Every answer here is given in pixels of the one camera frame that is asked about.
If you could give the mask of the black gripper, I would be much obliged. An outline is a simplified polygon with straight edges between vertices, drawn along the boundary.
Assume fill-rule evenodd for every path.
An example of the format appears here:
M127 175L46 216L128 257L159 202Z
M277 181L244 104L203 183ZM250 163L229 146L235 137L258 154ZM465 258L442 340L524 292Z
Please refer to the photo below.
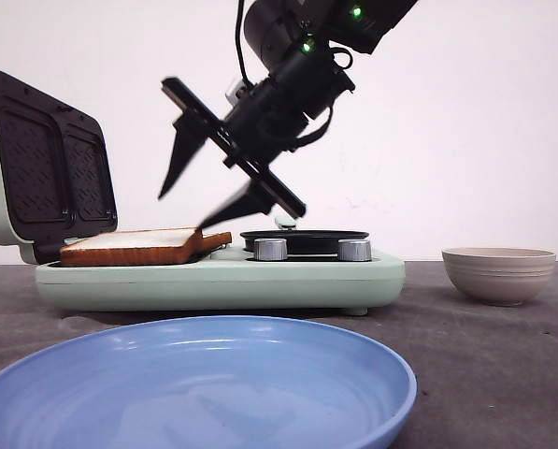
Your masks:
M291 217L305 215L305 204L276 176L269 165L282 152L293 152L320 138L324 123L306 134L310 120L334 109L336 99L355 86L335 57L342 47L302 44L274 67L268 77L243 94L224 119L219 119L180 79L167 78L163 92L181 109L173 123L176 135L161 188L162 199L174 186L206 141L226 154L227 167L238 166L249 181L199 225L206 229L279 205Z

